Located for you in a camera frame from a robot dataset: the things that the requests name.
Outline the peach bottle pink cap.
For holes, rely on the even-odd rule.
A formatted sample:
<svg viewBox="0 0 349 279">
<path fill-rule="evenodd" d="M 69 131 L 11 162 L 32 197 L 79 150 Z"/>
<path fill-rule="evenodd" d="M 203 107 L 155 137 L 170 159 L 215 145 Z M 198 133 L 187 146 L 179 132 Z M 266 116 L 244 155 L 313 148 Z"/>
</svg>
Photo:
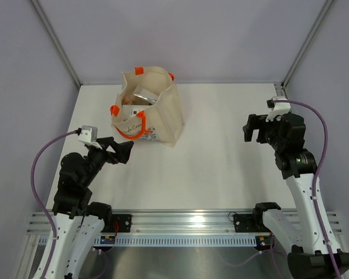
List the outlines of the peach bottle pink cap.
<svg viewBox="0 0 349 279">
<path fill-rule="evenodd" d="M 133 101 L 129 96 L 124 96 L 122 99 L 122 105 L 132 105 Z"/>
</svg>

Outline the silver tube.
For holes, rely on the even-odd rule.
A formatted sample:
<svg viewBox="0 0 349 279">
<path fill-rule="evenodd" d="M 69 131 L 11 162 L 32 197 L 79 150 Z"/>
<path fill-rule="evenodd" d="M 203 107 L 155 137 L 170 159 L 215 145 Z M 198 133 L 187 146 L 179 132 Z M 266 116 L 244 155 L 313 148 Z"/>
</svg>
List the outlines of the silver tube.
<svg viewBox="0 0 349 279">
<path fill-rule="evenodd" d="M 148 95 L 148 94 L 133 94 L 134 96 L 143 99 L 144 101 L 148 102 L 151 105 L 154 105 L 157 103 L 158 98 L 156 95 Z"/>
</svg>

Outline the white bottle black cap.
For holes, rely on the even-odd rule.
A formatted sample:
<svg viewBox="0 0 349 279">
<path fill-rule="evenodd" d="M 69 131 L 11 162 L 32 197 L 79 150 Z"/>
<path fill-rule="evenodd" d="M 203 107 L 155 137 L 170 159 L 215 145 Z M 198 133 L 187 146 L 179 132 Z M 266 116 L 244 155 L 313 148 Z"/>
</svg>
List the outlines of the white bottle black cap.
<svg viewBox="0 0 349 279">
<path fill-rule="evenodd" d="M 129 107 L 129 116 L 130 117 L 134 117 L 138 113 L 140 113 L 140 112 L 142 112 L 142 111 L 144 111 L 144 110 L 146 110 L 148 108 L 150 108 L 149 105 L 131 105 Z"/>
</svg>

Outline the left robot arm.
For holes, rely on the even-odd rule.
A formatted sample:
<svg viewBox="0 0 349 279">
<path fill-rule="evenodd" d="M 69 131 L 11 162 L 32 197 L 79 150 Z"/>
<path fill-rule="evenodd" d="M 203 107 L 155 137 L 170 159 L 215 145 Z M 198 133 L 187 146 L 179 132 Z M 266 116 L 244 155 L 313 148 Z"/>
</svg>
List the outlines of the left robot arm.
<svg viewBox="0 0 349 279">
<path fill-rule="evenodd" d="M 65 155 L 50 216 L 52 231 L 34 278 L 78 278 L 92 243 L 101 232 L 116 229 L 110 205 L 90 202 L 90 184 L 105 164 L 126 164 L 133 141 L 112 137 L 87 145 L 85 156 Z"/>
</svg>

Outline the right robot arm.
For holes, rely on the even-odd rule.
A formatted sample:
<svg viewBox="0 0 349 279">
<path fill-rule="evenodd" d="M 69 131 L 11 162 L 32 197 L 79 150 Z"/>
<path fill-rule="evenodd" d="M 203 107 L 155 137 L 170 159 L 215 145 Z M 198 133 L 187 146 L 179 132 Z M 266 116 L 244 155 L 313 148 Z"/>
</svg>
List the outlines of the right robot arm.
<svg viewBox="0 0 349 279">
<path fill-rule="evenodd" d="M 341 250 L 326 215 L 321 197 L 315 157 L 304 147 L 304 119 L 292 113 L 276 116 L 251 114 L 243 127 L 250 142 L 258 131 L 257 142 L 269 144 L 275 152 L 296 206 L 300 229 L 287 220 L 278 204 L 258 203 L 252 212 L 252 225 L 268 229 L 287 255 L 292 278 L 340 278 L 349 270 L 349 253 Z"/>
</svg>

